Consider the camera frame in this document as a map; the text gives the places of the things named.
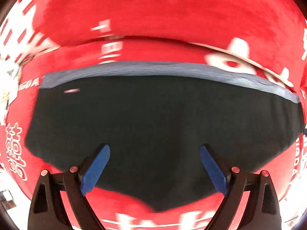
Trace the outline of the white patterned cloth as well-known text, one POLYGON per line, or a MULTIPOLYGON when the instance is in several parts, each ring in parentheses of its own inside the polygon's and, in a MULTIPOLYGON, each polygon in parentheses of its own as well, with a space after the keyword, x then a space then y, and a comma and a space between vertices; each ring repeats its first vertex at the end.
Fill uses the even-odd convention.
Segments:
POLYGON ((21 78, 21 67, 10 60, 1 58, 1 126, 6 125, 6 118, 9 105, 15 100, 18 94, 21 78))

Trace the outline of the red folded quilt white pattern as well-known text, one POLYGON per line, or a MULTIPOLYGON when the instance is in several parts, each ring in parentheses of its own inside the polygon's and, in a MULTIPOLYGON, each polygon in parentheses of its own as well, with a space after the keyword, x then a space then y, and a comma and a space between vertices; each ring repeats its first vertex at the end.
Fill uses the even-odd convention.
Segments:
POLYGON ((238 38, 252 61, 306 82, 306 20, 293 0, 36 0, 33 27, 61 46, 113 34, 226 49, 238 38))

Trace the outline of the black pants grey patterned waistband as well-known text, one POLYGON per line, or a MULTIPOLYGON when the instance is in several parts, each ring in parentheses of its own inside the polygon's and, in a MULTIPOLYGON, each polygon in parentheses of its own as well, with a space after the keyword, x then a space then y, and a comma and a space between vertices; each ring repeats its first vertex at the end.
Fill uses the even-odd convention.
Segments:
POLYGON ((124 61, 45 74, 26 147, 65 170, 107 144, 111 158, 98 187, 162 212, 214 192, 202 145, 256 171, 287 150, 304 125, 299 97, 259 76, 124 61))

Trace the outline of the red bed blanket white characters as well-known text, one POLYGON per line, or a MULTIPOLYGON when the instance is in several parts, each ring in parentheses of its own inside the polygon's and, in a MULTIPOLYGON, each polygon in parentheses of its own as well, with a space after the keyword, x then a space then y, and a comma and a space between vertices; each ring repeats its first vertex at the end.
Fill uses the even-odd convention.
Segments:
POLYGON ((27 229, 293 229, 306 0, 1 0, 1 163, 27 229))

